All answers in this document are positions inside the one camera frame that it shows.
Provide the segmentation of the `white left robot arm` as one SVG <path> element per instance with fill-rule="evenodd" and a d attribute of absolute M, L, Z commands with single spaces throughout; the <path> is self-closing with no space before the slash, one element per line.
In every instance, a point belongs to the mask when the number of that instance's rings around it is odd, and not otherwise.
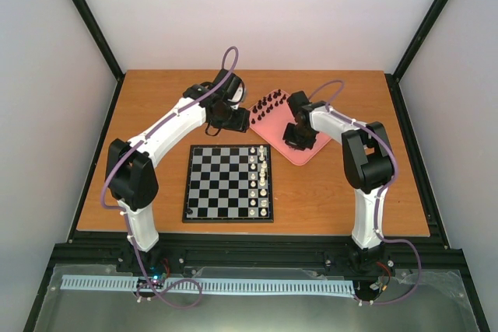
<path fill-rule="evenodd" d="M 221 69 L 212 82 L 187 88 L 174 107 L 139 135 L 113 140 L 100 203 L 117 209 L 125 218 L 128 241 L 136 246 L 134 261 L 144 271 L 156 270 L 162 253 L 153 218 L 153 200 L 159 192 L 156 167 L 186 135 L 205 125 L 217 131 L 245 132 L 249 111 L 244 81 L 232 71 Z"/>

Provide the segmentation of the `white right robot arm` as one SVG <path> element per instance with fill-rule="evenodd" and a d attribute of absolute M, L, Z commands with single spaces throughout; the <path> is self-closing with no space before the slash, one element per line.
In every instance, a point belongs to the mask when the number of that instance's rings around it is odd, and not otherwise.
<path fill-rule="evenodd" d="M 341 145 L 345 178 L 355 194 L 352 240 L 362 250 L 379 246 L 384 199 L 398 176 L 384 125 L 349 118 L 324 101 L 312 103 L 302 91 L 291 94 L 287 104 L 294 122 L 287 124 L 283 141 L 304 151 L 323 133 Z"/>

